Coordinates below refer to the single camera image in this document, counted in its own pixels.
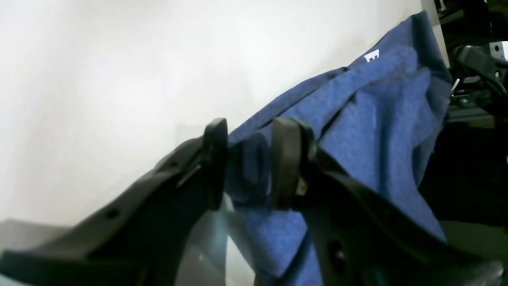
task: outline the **blue cloth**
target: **blue cloth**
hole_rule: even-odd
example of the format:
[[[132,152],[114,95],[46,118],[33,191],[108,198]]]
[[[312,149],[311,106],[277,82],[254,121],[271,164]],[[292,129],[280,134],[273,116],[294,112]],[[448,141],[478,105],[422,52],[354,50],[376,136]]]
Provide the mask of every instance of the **blue cloth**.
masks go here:
[[[422,12],[347,68],[300,83],[230,134],[225,189],[266,285],[322,284],[302,216],[271,208],[271,120],[307,122],[319,145],[352,177],[445,241],[417,186],[446,113],[451,81]]]

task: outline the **black mount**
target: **black mount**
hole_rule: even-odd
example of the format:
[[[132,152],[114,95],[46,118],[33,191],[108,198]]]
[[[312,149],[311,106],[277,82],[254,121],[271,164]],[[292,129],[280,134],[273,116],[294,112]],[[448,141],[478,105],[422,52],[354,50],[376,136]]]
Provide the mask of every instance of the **black mount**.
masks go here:
[[[476,46],[460,46],[452,52],[453,76],[459,80],[451,104],[474,102],[497,119],[508,118],[505,88],[508,63],[497,60]]]
[[[69,233],[4,252],[0,273],[35,286],[173,285],[191,228],[220,206],[227,154],[218,119]],[[351,178],[303,122],[274,119],[272,164],[276,207],[303,214],[327,286],[494,286],[504,273],[501,262],[437,241]]]

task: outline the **table surface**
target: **table surface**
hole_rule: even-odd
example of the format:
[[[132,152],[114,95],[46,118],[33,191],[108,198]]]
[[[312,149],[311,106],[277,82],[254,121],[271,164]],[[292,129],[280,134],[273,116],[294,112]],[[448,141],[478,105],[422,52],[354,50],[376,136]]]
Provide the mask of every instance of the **table surface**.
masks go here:
[[[233,130],[423,6],[0,0],[0,221],[74,225],[214,118]]]

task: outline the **gray surface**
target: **gray surface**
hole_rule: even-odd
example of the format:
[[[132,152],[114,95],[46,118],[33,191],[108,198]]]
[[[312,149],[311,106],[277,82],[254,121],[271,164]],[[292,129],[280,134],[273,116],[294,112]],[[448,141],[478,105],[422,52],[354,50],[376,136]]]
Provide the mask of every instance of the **gray surface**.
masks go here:
[[[29,249],[65,233],[68,228],[35,224],[18,220],[0,223],[0,254],[4,249]],[[26,286],[0,275],[0,286]]]
[[[493,118],[492,115],[488,114],[485,110],[479,107],[460,108],[456,105],[450,105],[448,107],[448,122],[457,121],[473,121]]]
[[[501,260],[508,267],[508,235],[502,228],[482,224],[442,221],[451,245],[464,251]],[[508,286],[508,278],[501,283]]]

